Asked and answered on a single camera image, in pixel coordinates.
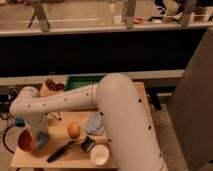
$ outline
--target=red object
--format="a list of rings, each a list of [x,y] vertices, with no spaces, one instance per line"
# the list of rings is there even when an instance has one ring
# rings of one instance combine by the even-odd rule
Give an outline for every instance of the red object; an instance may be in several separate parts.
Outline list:
[[[80,127],[77,123],[72,122],[68,125],[67,132],[71,139],[78,139],[80,136]]]

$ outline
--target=gray panel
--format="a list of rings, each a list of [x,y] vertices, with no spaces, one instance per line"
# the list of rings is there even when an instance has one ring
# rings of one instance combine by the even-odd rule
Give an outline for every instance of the gray panel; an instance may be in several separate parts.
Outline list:
[[[213,160],[213,28],[191,58],[169,102],[169,113],[190,170]]]

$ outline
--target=table leg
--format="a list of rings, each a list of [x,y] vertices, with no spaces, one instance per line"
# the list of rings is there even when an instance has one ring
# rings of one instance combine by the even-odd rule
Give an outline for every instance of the table leg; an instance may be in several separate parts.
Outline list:
[[[42,168],[34,168],[33,170],[34,170],[34,171],[45,171],[45,170],[42,169]]]

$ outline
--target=blue object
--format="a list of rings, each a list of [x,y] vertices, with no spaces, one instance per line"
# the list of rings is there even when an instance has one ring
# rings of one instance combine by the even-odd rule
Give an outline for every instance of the blue object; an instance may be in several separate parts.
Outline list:
[[[17,117],[15,120],[15,126],[24,127],[25,126],[24,119],[21,117]]]

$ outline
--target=green object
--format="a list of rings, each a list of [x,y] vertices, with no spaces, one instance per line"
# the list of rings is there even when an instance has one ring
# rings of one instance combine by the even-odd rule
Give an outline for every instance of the green object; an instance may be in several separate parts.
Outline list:
[[[99,82],[103,76],[70,76],[67,79],[65,91],[75,88],[95,84]]]

